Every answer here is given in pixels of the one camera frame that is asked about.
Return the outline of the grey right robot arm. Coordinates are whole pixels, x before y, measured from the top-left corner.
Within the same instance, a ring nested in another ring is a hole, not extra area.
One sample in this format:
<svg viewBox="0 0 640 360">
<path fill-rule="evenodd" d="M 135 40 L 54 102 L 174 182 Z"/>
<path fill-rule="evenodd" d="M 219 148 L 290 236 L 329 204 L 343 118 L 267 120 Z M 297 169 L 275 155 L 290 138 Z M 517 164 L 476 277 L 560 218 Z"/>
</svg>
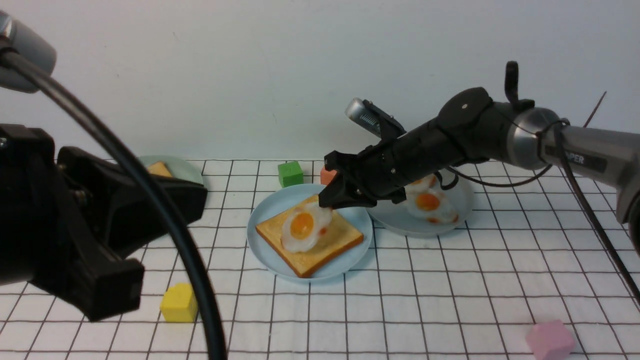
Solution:
<svg viewBox="0 0 640 360">
<path fill-rule="evenodd" d="M 616 219 L 639 248 L 638 134 L 569 125 L 532 100 L 509 95 L 508 102 L 496 102 L 484 88 L 459 92 L 410 131 L 368 100 L 354 98 L 345 114 L 380 141 L 357 154 L 325 156 L 337 175 L 320 192 L 323 208 L 399 203 L 409 183 L 466 164 L 493 160 L 531 171 L 568 164 L 573 174 L 615 189 Z"/>
</svg>

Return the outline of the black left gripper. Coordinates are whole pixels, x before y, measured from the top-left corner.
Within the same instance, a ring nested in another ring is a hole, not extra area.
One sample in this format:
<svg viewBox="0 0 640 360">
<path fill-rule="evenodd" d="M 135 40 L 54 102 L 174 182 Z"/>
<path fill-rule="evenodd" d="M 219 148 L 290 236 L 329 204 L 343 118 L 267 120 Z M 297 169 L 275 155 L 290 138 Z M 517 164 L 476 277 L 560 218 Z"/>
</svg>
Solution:
<svg viewBox="0 0 640 360">
<path fill-rule="evenodd" d="M 90 322 L 140 307 L 144 266 L 131 255 L 168 234 L 119 165 L 42 129 L 0 128 L 0 282 L 27 282 Z"/>
</svg>

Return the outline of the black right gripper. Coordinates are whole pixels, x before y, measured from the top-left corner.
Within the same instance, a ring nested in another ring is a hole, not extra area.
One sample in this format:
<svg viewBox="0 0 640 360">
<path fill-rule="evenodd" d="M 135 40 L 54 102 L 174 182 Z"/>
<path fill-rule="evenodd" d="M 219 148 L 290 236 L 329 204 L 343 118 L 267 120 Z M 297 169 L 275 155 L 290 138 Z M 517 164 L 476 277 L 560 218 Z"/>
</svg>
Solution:
<svg viewBox="0 0 640 360">
<path fill-rule="evenodd" d="M 337 173 L 318 194 L 318 205 L 339 210 L 400 203 L 408 184 L 448 167 L 507 162 L 514 119 L 514 104 L 493 101 L 484 88 L 466 89 L 435 118 L 396 139 L 380 139 L 359 153 L 326 155 L 326 169 Z"/>
</svg>

